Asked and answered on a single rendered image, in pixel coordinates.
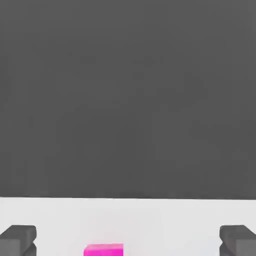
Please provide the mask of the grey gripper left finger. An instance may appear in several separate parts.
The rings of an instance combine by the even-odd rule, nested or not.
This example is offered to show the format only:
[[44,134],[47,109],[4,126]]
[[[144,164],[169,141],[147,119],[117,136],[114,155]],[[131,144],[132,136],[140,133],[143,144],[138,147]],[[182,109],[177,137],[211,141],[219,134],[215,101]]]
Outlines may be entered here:
[[34,225],[11,225],[0,234],[0,256],[37,256]]

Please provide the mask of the small magenta cube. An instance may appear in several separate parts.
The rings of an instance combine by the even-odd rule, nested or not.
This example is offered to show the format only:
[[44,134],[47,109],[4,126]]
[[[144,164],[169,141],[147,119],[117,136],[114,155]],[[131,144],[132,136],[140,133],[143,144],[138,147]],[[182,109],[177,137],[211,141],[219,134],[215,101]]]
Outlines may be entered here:
[[124,256],[124,245],[115,244],[89,244],[83,252],[83,256]]

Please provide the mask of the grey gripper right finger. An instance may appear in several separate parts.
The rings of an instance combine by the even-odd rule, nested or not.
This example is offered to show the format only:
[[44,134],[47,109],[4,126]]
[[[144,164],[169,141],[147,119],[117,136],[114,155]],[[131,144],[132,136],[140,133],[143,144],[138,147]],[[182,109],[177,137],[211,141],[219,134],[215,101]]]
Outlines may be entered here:
[[256,256],[256,234],[245,225],[222,225],[219,256]]

